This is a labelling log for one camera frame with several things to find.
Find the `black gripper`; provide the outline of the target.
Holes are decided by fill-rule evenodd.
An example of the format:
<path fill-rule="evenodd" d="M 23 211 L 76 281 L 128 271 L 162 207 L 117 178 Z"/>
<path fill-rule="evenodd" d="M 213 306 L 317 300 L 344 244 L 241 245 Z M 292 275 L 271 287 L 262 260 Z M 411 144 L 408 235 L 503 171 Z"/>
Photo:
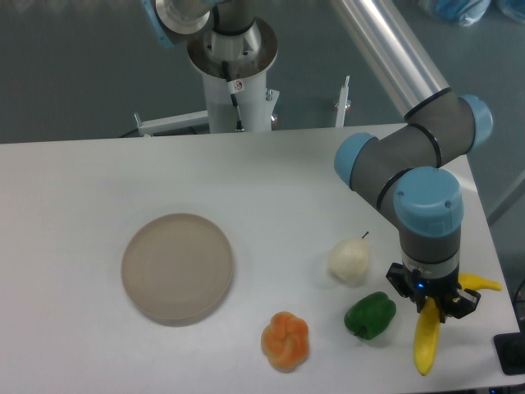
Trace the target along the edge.
<path fill-rule="evenodd" d="M 403 264 L 393 263 L 386 279 L 401 297 L 410 299 L 416 305 L 418 314 L 423 309 L 423 298 L 432 298 L 439 310 L 441 323 L 445 323 L 447 318 L 461 319 L 473 313 L 481 299 L 479 292 L 459 288 L 458 267 L 444 277 L 428 279 L 417 269 L 409 271 Z"/>

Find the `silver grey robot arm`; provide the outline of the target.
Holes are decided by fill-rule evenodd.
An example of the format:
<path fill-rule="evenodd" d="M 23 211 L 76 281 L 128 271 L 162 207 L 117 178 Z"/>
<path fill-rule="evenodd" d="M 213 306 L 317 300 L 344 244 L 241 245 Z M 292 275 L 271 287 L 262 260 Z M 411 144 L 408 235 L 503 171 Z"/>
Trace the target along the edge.
<path fill-rule="evenodd" d="M 489 108 L 459 97 L 436 69 L 391 1 L 335 1 L 333 7 L 404 118 L 384 139 L 358 133 L 336 151 L 334 168 L 399 232 L 400 263 L 387 279 L 419 309 L 435 304 L 440 321 L 463 318 L 480 300 L 459 280 L 463 200 L 445 165 L 490 135 Z M 205 85 L 212 133 L 269 131 L 276 95 L 266 73 L 276 35 L 250 1 L 147 1 L 159 39 L 187 45 Z"/>

